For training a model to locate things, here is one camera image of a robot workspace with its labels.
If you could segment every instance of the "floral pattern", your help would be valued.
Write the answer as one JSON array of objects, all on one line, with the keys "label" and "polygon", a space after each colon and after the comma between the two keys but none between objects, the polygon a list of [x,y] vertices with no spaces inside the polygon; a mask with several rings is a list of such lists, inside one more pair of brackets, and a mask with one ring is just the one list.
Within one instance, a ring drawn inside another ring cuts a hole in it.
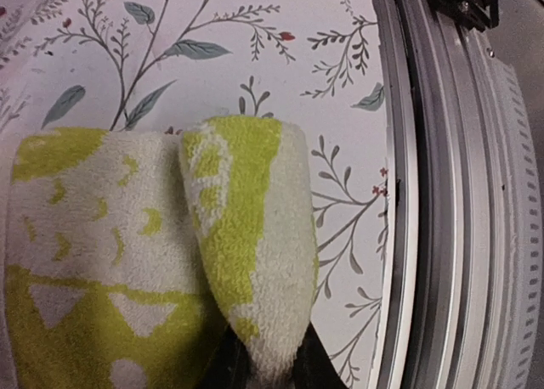
[{"label": "floral pattern", "polygon": [[312,149],[313,321],[348,387],[366,388],[389,235],[377,28],[371,0],[0,0],[0,132],[297,123]]}]

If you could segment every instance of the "red flower bud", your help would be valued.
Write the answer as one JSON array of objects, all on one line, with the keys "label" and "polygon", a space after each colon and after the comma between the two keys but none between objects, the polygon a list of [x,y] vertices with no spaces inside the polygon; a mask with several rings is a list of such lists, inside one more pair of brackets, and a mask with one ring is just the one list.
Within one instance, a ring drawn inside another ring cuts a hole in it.
[{"label": "red flower bud", "polygon": [[295,36],[291,32],[280,32],[280,38],[282,41],[292,41],[295,39]]}]

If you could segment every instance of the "towel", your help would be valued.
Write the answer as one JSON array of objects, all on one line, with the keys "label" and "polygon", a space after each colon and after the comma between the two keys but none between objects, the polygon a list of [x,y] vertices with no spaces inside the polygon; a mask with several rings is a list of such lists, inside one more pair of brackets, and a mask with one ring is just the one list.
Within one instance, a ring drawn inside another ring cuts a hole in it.
[{"label": "towel", "polygon": [[56,128],[0,147],[0,387],[194,388],[227,325],[258,382],[285,379],[317,271],[297,127],[231,116],[181,142]]}]

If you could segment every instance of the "yellow and white towel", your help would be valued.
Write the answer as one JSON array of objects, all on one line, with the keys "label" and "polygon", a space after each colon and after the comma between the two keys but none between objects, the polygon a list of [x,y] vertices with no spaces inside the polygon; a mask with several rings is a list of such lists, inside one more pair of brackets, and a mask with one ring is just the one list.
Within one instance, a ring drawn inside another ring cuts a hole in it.
[{"label": "yellow and white towel", "polygon": [[0,387],[192,388],[226,322],[259,376],[290,367],[317,270],[298,128],[231,116],[181,144],[57,128],[0,148]]}]

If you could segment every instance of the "terry cloth fabric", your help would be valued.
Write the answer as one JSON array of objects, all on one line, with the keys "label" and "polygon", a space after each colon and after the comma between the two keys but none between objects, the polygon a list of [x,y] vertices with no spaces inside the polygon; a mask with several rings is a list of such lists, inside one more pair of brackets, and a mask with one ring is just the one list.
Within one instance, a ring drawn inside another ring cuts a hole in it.
[{"label": "terry cloth fabric", "polygon": [[2,141],[0,387],[193,388],[226,322],[263,379],[281,375],[315,288],[306,153],[296,127],[248,117],[181,146],[82,128]]}]

